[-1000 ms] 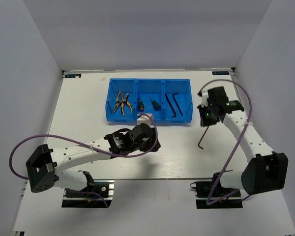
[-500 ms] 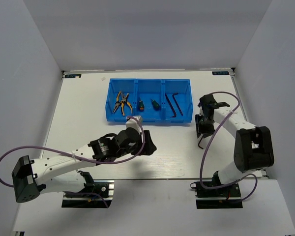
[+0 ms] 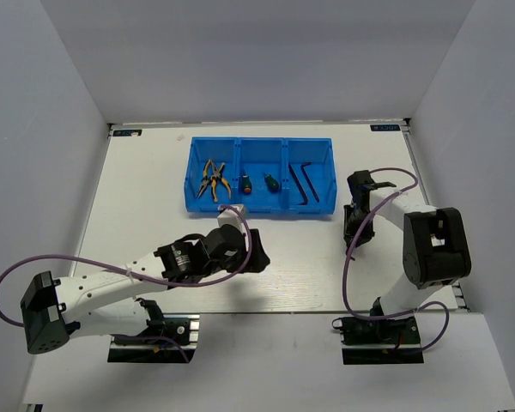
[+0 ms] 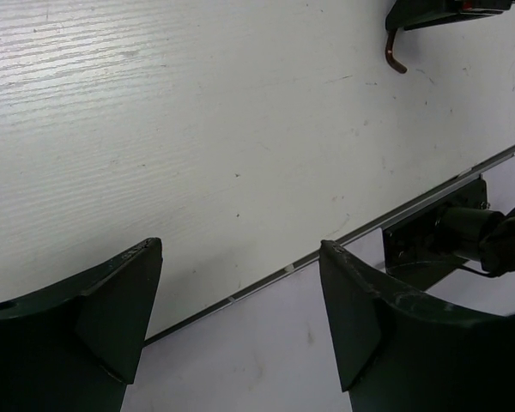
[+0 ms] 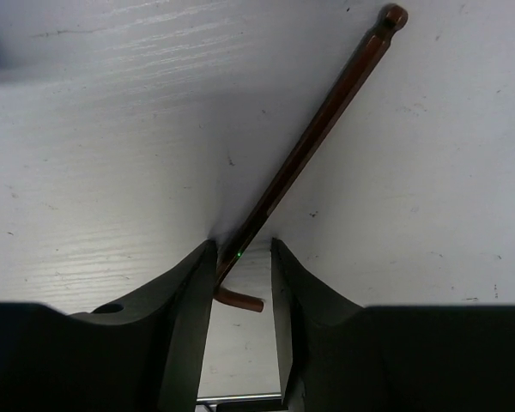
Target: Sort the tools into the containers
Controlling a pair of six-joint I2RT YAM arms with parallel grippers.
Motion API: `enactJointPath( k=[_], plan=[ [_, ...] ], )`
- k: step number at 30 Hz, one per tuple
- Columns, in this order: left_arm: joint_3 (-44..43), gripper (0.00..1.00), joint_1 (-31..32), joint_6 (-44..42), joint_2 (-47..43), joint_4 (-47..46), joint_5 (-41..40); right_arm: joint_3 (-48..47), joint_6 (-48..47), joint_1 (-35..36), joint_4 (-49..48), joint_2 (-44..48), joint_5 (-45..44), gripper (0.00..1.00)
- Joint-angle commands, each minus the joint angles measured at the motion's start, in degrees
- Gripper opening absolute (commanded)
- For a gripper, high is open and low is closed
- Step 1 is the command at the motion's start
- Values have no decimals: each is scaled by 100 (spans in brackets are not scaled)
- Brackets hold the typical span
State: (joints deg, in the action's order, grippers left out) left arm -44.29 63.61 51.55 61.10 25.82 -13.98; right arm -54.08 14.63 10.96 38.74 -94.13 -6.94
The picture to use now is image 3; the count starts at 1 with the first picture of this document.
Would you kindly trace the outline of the short brown hex key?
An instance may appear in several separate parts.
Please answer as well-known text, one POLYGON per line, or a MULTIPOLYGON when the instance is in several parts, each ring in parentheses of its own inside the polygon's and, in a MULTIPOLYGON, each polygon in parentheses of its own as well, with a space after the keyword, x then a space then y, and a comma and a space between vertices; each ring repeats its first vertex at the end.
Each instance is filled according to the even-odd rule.
POLYGON ((320 201, 319 195, 318 195, 318 193, 317 193, 317 191, 316 191, 316 189, 314 187, 314 184, 313 184, 309 174, 306 171, 306 168, 309 167, 311 164, 312 163, 310 161, 303 162, 301 164, 301 166, 300 166, 300 170, 301 170, 301 172, 302 172, 302 174, 303 174, 303 176, 304 176, 304 178, 305 178, 305 180, 306 180, 306 182, 307 182, 307 184, 308 184, 308 186, 309 186, 309 188, 310 188, 310 190, 312 192, 312 195, 313 195, 315 201, 318 203, 320 201))

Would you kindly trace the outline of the green Phillips stubby screwdriver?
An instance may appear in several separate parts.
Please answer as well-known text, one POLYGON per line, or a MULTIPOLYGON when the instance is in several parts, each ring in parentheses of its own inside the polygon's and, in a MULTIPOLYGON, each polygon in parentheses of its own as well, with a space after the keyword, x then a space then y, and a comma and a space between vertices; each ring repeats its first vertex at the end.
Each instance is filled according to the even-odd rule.
POLYGON ((252 183, 250 177, 244 169, 241 170, 239 178, 239 188, 244 195, 250 195, 252 192, 252 183))

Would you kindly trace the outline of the green flathead stubby screwdriver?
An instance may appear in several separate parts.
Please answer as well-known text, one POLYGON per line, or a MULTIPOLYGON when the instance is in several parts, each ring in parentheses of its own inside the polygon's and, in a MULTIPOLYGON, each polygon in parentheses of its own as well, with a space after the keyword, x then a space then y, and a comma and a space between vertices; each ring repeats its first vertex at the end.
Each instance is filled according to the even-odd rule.
POLYGON ((264 183, 270 193, 277 193, 280 190, 279 182, 269 173, 263 172, 264 183))

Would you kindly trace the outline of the thick long brown hex key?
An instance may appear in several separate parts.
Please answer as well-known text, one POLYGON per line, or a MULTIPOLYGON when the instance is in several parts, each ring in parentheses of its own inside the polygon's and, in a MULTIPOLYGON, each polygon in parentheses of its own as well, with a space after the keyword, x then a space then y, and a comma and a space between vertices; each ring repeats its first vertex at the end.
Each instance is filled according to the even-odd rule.
POLYGON ((300 171, 300 169, 292 162, 288 163, 288 170, 290 172, 290 175, 292 177, 292 180, 294 181, 294 184, 301 196, 301 200, 298 203, 299 206, 306 206, 309 204, 309 196, 307 194, 307 191, 304 187, 303 183, 303 173, 300 171))

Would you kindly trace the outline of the small yellow black pliers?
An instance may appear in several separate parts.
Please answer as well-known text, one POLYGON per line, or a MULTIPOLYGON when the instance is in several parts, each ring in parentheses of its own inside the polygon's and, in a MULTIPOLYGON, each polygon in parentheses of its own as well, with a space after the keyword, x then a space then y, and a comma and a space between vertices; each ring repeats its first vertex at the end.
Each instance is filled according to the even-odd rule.
POLYGON ((219 180, 221 180, 221 169, 212 159, 208 159, 203 168, 203 177, 201 178, 200 186, 197 191, 197 198, 200 198, 208 187, 211 186, 212 199, 215 203, 218 203, 219 199, 216 194, 216 186, 219 180))

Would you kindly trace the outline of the long-nose yellow black pliers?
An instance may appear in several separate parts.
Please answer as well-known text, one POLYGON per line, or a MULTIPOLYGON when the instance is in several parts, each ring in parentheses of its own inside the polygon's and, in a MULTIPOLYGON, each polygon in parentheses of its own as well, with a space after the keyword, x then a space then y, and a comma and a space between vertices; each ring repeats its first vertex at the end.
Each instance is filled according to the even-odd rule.
POLYGON ((215 203, 219 203, 219 197, 217 196, 217 185, 221 183, 226 189, 228 198, 232 198, 232 189, 227 179, 223 176, 225 164, 222 163, 219 167, 212 161, 212 176, 211 176, 211 194, 215 203))

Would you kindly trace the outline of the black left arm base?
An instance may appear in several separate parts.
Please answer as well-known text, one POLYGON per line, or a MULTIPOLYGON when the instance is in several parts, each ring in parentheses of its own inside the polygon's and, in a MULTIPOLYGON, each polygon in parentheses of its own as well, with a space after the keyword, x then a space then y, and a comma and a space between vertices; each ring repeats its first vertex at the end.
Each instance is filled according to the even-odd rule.
POLYGON ((197 349, 200 316, 165 315, 135 337, 113 337, 107 361, 118 364, 188 364, 197 349))

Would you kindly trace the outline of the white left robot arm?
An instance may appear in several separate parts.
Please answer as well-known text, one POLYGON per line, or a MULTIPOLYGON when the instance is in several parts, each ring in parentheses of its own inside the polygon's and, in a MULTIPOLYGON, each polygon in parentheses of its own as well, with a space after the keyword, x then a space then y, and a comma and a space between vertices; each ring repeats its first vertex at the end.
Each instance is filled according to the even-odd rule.
POLYGON ((127 268, 74 278, 39 273, 21 299, 27 351, 46 354, 71 338, 92 335, 156 342, 164 332, 162 311, 143 294, 200 285, 220 271, 260 273, 269 264, 257 229, 245 236, 225 224, 207 235, 191 233, 161 246, 127 268))

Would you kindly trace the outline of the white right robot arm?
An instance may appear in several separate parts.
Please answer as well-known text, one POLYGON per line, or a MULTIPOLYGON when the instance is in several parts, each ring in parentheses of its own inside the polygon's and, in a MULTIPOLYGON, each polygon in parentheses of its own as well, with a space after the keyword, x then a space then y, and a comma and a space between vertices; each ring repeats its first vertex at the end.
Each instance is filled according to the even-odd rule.
POLYGON ((431 295, 471 272, 470 250, 461 213, 455 208, 436 208, 408 198, 418 180, 399 188, 392 182, 377 182, 374 171, 361 170, 348 176, 352 202, 344 207, 344 240, 348 247, 342 272, 342 301, 356 318, 370 320, 372 335, 390 342, 402 330, 400 318, 429 307, 431 295), (374 237, 373 219, 381 216, 403 233, 403 273, 374 302, 368 316, 355 312, 348 299, 348 268, 355 249, 374 237))

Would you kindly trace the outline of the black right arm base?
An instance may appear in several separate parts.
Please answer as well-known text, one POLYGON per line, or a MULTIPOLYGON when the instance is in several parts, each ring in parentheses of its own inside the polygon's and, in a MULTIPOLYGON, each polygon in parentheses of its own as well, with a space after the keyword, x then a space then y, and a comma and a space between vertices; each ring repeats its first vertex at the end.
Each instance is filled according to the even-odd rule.
POLYGON ((336 318, 332 329, 341 337, 345 366, 412 365, 424 362, 414 317, 366 321, 336 318))

